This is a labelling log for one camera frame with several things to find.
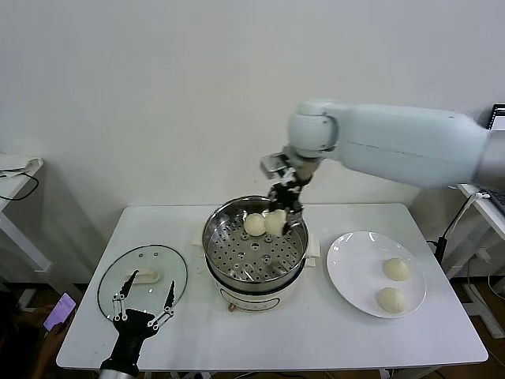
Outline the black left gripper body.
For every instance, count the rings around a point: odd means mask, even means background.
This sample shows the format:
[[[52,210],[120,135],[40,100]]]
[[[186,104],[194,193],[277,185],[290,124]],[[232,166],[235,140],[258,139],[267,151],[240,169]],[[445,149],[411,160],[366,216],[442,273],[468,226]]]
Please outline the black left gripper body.
[[[155,335],[155,330],[148,323],[154,315],[139,310],[127,309],[126,320],[122,318],[114,322],[118,331],[118,338],[111,353],[114,361],[136,364],[140,357],[140,350],[146,339]]]

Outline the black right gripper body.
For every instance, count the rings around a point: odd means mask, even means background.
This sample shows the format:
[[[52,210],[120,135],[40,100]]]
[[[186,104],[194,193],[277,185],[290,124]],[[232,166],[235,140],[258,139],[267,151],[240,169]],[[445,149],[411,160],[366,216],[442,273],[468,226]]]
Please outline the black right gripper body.
[[[292,181],[286,184],[276,183],[269,190],[269,197],[276,197],[279,203],[277,210],[295,210],[303,208],[299,201],[301,190],[303,189],[302,182]]]

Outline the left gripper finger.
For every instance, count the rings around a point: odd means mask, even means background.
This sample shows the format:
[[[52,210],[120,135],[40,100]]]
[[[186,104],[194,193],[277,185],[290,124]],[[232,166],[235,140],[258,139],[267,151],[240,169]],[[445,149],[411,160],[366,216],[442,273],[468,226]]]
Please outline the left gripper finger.
[[[113,321],[126,321],[128,316],[126,314],[125,300],[129,295],[133,282],[136,279],[137,273],[139,271],[135,270],[129,278],[122,284],[119,292],[113,294],[112,304],[114,308]]]
[[[168,295],[166,297],[166,301],[164,303],[164,307],[160,313],[158,313],[153,320],[148,322],[148,327],[153,330],[159,330],[168,320],[170,320],[174,311],[172,310],[174,305],[174,285],[175,282],[172,281],[170,285],[170,290],[168,291]]]

